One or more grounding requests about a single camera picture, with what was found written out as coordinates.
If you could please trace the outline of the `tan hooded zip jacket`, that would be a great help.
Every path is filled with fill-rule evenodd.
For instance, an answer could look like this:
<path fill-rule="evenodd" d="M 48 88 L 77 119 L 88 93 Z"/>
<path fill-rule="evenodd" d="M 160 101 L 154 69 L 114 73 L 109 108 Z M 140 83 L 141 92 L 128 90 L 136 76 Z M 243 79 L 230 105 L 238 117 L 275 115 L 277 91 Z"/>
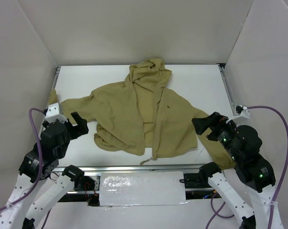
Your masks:
<path fill-rule="evenodd" d="M 61 102 L 63 113 L 71 118 L 72 112 L 77 112 L 88 122 L 95 121 L 94 141 L 106 151 L 142 156 L 151 148 L 152 160 L 157 160 L 183 155 L 202 143 L 221 169 L 234 167 L 221 144 L 207 139 L 211 130 L 195 133 L 192 119 L 207 114 L 167 88 L 171 75 L 160 58 L 130 65 L 123 81 Z"/>

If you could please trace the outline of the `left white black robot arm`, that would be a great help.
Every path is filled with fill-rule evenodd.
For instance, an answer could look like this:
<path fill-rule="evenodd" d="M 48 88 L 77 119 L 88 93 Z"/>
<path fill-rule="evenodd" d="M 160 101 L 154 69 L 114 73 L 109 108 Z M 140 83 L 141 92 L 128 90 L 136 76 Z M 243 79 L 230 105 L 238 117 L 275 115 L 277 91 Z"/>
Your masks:
<path fill-rule="evenodd" d="M 35 229 L 45 225 L 52 208 L 70 190 L 80 190 L 85 184 L 84 171 L 69 165 L 52 186 L 39 198 L 39 190 L 51 176 L 67 151 L 69 143 L 89 132 L 87 121 L 73 112 L 69 120 L 44 121 L 44 130 L 38 135 L 33 131 L 36 144 L 27 153 L 19 168 L 16 185 L 7 204 L 0 208 L 0 229 Z"/>

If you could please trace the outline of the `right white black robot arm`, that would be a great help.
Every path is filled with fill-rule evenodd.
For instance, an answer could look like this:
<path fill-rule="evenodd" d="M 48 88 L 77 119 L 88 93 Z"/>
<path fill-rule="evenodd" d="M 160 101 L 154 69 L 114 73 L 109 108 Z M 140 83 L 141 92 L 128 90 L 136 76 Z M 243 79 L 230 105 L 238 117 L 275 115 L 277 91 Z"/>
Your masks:
<path fill-rule="evenodd" d="M 241 229 L 282 229 L 276 199 L 288 167 L 288 124 L 280 116 L 287 133 L 287 155 L 279 181 L 276 181 L 272 165 L 259 153 L 262 140 L 257 131 L 248 126 L 237 126 L 237 117 L 228 118 L 218 112 L 205 118 L 194 118 L 192 123 L 198 135 L 207 129 L 210 141 L 218 141 L 235 162 L 234 170 L 246 188 L 251 200 L 249 206 L 232 188 L 216 163 L 200 167 L 199 182 L 204 187 L 211 186 L 228 205 L 240 224 Z"/>

